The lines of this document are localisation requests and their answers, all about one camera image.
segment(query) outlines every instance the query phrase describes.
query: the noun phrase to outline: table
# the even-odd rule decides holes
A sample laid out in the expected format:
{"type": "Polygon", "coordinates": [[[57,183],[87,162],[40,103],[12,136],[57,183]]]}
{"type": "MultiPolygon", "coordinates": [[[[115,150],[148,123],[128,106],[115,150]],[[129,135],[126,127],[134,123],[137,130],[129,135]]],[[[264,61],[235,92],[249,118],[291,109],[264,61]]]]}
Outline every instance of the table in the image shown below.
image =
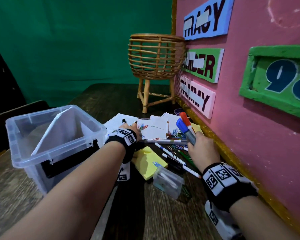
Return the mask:
{"type": "MultiPolygon", "coordinates": [[[[167,94],[168,85],[151,85],[151,92],[167,94]]],[[[178,104],[158,104],[142,113],[137,99],[137,84],[94,84],[69,104],[76,104],[101,123],[117,113],[139,118],[173,113],[178,104]]],[[[149,97],[149,102],[157,97],[149,97]]],[[[103,239],[187,239],[220,240],[214,225],[204,210],[207,200],[202,183],[189,173],[184,175],[185,185],[192,198],[172,199],[145,182],[131,167],[131,179],[121,182],[113,199],[103,239]]],[[[27,214],[42,195],[23,169],[11,165],[10,152],[0,157],[0,235],[27,214]]]]}

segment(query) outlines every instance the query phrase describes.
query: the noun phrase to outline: yellow sticky note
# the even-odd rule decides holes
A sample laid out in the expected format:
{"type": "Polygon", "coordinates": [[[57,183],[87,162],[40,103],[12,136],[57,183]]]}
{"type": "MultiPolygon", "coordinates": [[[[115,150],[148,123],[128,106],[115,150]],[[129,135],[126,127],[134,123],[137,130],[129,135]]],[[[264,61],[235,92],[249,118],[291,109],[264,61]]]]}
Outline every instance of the yellow sticky note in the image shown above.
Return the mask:
{"type": "Polygon", "coordinates": [[[200,125],[191,123],[191,126],[192,126],[192,128],[194,129],[195,132],[198,132],[198,131],[202,132],[202,130],[200,128],[200,125]]]}
{"type": "Polygon", "coordinates": [[[168,164],[148,146],[134,153],[132,163],[145,180],[153,176],[158,168],[156,165],[160,164],[165,168],[168,166],[168,164]]]}

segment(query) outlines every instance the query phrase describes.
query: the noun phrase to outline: small plastic container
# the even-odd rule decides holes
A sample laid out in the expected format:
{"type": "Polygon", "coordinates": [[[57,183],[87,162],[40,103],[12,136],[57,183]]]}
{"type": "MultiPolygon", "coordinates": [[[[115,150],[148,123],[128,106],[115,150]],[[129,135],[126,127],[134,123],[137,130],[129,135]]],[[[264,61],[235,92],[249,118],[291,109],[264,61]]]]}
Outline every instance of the small plastic container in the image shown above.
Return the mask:
{"type": "Polygon", "coordinates": [[[175,200],[179,197],[183,184],[185,180],[182,177],[164,167],[158,167],[153,175],[153,185],[175,200]]]}
{"type": "MultiPolygon", "coordinates": [[[[64,123],[52,124],[58,127],[53,131],[56,137],[60,136],[60,133],[67,133],[67,129],[64,129],[67,128],[64,123]]],[[[12,165],[15,168],[23,168],[28,177],[35,181],[38,189],[44,195],[78,167],[79,164],[54,177],[48,178],[42,167],[43,162],[49,162],[49,164],[53,165],[63,159],[67,160],[70,156],[93,145],[96,148],[100,148],[104,144],[105,134],[107,133],[107,129],[103,124],[76,105],[67,105],[15,116],[6,120],[6,128],[12,165]],[[39,142],[47,129],[51,127],[52,121],[55,121],[56,115],[66,112],[65,110],[67,109],[71,109],[71,113],[66,114],[66,120],[71,121],[69,127],[71,127],[72,133],[68,133],[62,140],[46,143],[43,149],[41,148],[41,151],[39,150],[34,154],[34,150],[37,149],[37,145],[40,144],[39,142]]]]}

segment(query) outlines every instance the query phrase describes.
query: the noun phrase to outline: hand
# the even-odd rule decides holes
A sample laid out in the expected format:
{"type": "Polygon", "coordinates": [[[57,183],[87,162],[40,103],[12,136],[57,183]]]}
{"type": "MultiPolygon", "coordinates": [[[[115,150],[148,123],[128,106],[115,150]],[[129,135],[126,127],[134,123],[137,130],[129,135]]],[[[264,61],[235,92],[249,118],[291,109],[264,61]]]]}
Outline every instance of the hand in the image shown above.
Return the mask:
{"type": "Polygon", "coordinates": [[[133,123],[132,126],[129,126],[127,123],[124,123],[119,128],[131,129],[136,133],[136,141],[140,141],[142,139],[141,132],[137,128],[137,123],[133,123]]]}
{"type": "Polygon", "coordinates": [[[192,161],[200,170],[201,173],[213,163],[219,163],[220,154],[217,151],[214,141],[208,137],[205,137],[201,132],[195,134],[196,142],[193,146],[188,142],[188,152],[192,161]]]}

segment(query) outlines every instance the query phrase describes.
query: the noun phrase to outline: green backdrop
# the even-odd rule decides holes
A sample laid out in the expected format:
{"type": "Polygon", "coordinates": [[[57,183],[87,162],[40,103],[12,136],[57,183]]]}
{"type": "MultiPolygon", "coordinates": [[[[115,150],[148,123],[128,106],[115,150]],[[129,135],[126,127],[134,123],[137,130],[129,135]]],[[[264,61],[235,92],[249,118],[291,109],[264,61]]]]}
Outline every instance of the green backdrop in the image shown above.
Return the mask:
{"type": "Polygon", "coordinates": [[[171,5],[172,0],[0,0],[0,53],[27,102],[61,106],[94,83],[138,83],[128,64],[129,37],[170,34],[171,5]]]}

